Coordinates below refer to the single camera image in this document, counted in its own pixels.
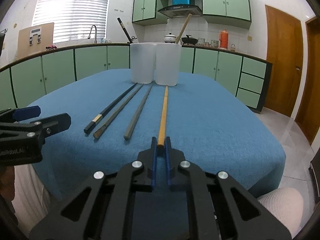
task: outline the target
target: gray chopstick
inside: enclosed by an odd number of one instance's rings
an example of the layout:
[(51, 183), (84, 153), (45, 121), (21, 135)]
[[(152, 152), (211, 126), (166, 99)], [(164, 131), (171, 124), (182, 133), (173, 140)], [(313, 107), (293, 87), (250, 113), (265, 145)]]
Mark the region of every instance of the gray chopstick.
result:
[(133, 96), (142, 88), (143, 84), (139, 86), (117, 109), (113, 112), (113, 114), (106, 120), (106, 122), (93, 133), (93, 137), (99, 139), (99, 137), (103, 134), (103, 132), (108, 128), (108, 126), (112, 123), (112, 121), (117, 117), (117, 115), (121, 112), (121, 110), (125, 107), (125, 105), (133, 98)]
[(128, 141), (131, 139), (131, 135), (133, 133), (133, 130), (134, 130), (134, 127), (136, 126), (137, 124), (137, 121), (140, 117), (140, 114), (141, 114), (141, 111), (144, 107), (144, 104), (145, 102), (147, 101), (147, 98), (149, 96), (149, 93), (150, 93), (150, 90), (152, 88), (152, 85), (149, 87), (147, 93), (145, 94), (144, 98), (142, 99), (140, 105), (138, 106), (137, 108), (137, 111), (134, 113), (132, 119), (131, 119), (131, 122), (129, 123), (128, 127), (127, 127), (127, 130), (124, 132), (124, 135), (123, 135), (123, 138)]

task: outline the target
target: cutting board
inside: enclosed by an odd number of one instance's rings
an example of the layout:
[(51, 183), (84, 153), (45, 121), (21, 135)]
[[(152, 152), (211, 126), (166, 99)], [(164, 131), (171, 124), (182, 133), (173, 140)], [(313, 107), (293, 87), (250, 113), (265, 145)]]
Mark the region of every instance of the cutting board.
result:
[[(38, 42), (38, 35), (34, 35), (32, 37), (32, 45), (30, 45), (30, 31), (40, 29), (40, 27), (41, 41)], [(18, 37), (17, 59), (21, 59), (24, 57), (28, 57), (32, 54), (46, 51), (45, 47), (52, 45), (53, 27), (54, 23), (46, 23), (20, 30)]]

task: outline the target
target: orange thermos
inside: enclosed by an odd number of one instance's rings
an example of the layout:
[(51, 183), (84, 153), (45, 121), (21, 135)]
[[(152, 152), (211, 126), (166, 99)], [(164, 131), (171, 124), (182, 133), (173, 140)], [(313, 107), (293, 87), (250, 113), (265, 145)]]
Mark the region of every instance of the orange thermos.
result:
[(223, 29), (223, 31), (219, 33), (221, 49), (228, 49), (228, 38), (229, 38), (229, 34), (227, 33), (227, 30)]

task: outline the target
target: range hood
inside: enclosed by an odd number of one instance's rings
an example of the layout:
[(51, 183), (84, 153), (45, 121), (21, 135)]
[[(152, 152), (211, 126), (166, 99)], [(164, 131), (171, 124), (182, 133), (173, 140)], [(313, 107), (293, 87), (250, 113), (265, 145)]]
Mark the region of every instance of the range hood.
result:
[(190, 13), (193, 16), (202, 16), (202, 11), (199, 6), (192, 4), (170, 5), (158, 10), (158, 12), (169, 18), (187, 17)]

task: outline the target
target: tiled floor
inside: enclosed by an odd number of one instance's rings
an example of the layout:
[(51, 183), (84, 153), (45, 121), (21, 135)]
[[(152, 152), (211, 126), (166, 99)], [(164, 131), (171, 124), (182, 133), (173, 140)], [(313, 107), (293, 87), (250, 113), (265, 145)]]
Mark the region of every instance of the tiled floor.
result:
[(301, 193), (304, 203), (300, 225), (302, 228), (313, 213), (315, 205), (313, 185), (308, 170), (315, 153), (293, 119), (268, 108), (263, 108), (261, 114), (256, 115), (279, 140), (286, 153), (284, 174), (279, 187), (293, 187)]

